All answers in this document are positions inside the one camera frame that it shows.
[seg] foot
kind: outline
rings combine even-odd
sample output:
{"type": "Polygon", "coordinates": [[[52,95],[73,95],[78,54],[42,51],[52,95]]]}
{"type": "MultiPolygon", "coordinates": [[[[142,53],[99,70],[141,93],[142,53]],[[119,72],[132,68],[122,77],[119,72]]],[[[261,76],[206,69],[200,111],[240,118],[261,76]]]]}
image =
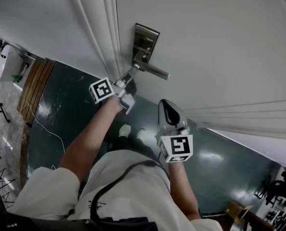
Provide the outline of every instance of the foot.
{"type": "Polygon", "coordinates": [[[141,128],[138,132],[137,132],[137,139],[140,139],[143,141],[143,144],[146,144],[146,141],[148,139],[148,134],[147,131],[143,128],[141,128]]]}
{"type": "Polygon", "coordinates": [[[128,124],[123,124],[122,127],[119,129],[119,137],[125,136],[128,138],[131,132],[131,126],[128,124]]]}

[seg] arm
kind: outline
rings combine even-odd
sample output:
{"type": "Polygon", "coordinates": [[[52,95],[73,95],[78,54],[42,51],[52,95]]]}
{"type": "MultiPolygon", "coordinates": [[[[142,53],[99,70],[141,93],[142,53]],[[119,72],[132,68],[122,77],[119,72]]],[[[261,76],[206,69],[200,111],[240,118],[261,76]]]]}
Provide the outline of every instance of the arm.
{"type": "Polygon", "coordinates": [[[171,196],[175,204],[190,220],[200,219],[199,205],[187,179],[183,162],[169,163],[171,196]]]}
{"type": "Polygon", "coordinates": [[[59,167],[75,173],[81,183],[92,168],[106,132],[122,109],[118,97],[109,98],[87,127],[68,146],[59,167]]]}

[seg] white door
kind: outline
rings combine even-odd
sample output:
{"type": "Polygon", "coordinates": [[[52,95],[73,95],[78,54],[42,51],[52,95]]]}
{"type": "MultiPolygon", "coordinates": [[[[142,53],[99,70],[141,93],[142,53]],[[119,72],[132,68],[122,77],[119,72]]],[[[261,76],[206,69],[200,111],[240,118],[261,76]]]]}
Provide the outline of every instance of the white door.
{"type": "Polygon", "coordinates": [[[136,77],[138,94],[168,99],[200,125],[286,132],[283,0],[116,0],[124,71],[135,23],[160,32],[150,64],[170,73],[136,77]]]}

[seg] black strap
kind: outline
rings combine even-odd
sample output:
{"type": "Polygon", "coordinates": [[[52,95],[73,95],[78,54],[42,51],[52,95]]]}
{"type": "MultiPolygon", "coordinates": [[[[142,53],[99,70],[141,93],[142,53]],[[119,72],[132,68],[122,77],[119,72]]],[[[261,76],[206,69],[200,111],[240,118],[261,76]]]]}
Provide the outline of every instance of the black strap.
{"type": "Polygon", "coordinates": [[[118,182],[120,182],[121,180],[123,180],[125,178],[125,176],[136,166],[139,165],[144,165],[144,166],[148,166],[148,167],[160,167],[163,169],[163,167],[161,165],[159,165],[158,163],[156,163],[153,160],[147,160],[147,161],[143,161],[143,162],[139,162],[133,165],[130,165],[125,172],[122,174],[121,177],[119,177],[118,179],[116,179],[115,181],[113,181],[112,183],[110,183],[109,185],[105,186],[104,188],[102,188],[94,197],[93,201],[91,202],[91,206],[90,206],[90,219],[92,219],[97,226],[101,227],[103,225],[105,225],[104,223],[101,222],[100,217],[97,214],[97,202],[100,199],[101,196],[103,196],[107,191],[109,191],[110,189],[112,189],[118,182]]]}

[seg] hand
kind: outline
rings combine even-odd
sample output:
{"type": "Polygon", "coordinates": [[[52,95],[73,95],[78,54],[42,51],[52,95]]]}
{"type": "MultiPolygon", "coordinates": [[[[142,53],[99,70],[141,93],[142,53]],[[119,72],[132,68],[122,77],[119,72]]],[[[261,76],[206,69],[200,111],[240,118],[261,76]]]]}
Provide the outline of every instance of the hand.
{"type": "Polygon", "coordinates": [[[110,110],[112,110],[114,113],[119,113],[123,110],[123,107],[119,103],[120,98],[116,96],[111,96],[108,101],[105,103],[105,105],[110,107],[110,110]]]}

